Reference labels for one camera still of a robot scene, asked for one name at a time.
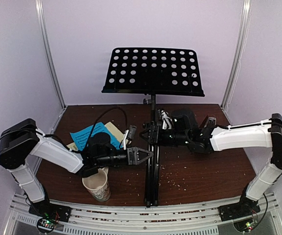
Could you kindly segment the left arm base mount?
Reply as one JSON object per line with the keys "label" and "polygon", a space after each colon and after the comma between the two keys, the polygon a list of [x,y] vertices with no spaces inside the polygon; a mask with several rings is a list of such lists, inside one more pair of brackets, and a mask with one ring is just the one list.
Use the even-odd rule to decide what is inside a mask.
{"label": "left arm base mount", "polygon": [[71,215],[71,207],[62,206],[42,201],[39,203],[29,203],[29,213],[39,216],[37,219],[36,228],[42,234],[53,232],[60,222],[68,222]]}

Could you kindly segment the black music stand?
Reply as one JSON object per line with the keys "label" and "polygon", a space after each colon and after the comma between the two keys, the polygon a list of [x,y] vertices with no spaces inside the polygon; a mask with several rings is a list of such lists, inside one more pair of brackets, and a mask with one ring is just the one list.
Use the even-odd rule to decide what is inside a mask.
{"label": "black music stand", "polygon": [[[102,93],[150,95],[151,125],[161,124],[156,112],[156,96],[203,97],[195,51],[157,47],[118,47],[113,49]],[[154,156],[146,163],[146,207],[158,205],[159,145],[150,145]]]}

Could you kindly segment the red wooden metronome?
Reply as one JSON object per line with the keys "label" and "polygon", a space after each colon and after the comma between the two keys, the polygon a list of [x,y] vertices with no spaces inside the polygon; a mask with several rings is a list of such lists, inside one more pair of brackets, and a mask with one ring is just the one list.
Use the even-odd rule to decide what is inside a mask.
{"label": "red wooden metronome", "polygon": [[215,117],[208,117],[205,121],[204,128],[215,127],[217,123],[217,119]]}

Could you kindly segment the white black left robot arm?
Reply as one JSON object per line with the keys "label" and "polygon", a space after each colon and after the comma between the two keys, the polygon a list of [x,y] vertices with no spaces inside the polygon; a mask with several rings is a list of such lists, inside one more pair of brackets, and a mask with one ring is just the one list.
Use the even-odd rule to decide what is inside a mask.
{"label": "white black left robot arm", "polygon": [[139,165],[154,154],[134,146],[117,148],[111,143],[111,136],[107,132],[90,134],[84,148],[75,151],[55,135],[41,132],[31,118],[3,131],[0,136],[0,166],[12,174],[31,205],[43,217],[50,217],[54,213],[54,206],[49,201],[45,187],[28,167],[26,159],[29,155],[86,178],[107,166]]}

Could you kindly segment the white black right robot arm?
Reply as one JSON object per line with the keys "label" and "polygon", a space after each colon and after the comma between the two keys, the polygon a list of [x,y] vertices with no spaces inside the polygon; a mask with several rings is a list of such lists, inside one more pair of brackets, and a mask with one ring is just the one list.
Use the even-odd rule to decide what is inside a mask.
{"label": "white black right robot arm", "polygon": [[266,166],[245,186],[235,204],[235,212],[246,216],[258,200],[282,175],[282,116],[237,126],[210,125],[206,120],[199,126],[194,113],[179,109],[170,115],[160,110],[158,121],[144,124],[140,137],[150,145],[186,146],[193,153],[210,154],[217,151],[247,147],[266,147],[272,155]]}

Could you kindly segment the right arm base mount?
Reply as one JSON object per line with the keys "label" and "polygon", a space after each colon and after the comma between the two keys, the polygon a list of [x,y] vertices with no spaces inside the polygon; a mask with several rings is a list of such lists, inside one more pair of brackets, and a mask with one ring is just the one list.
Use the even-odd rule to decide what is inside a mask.
{"label": "right arm base mount", "polygon": [[238,202],[218,208],[221,221],[233,221],[234,228],[241,233],[251,232],[258,223],[258,202]]}

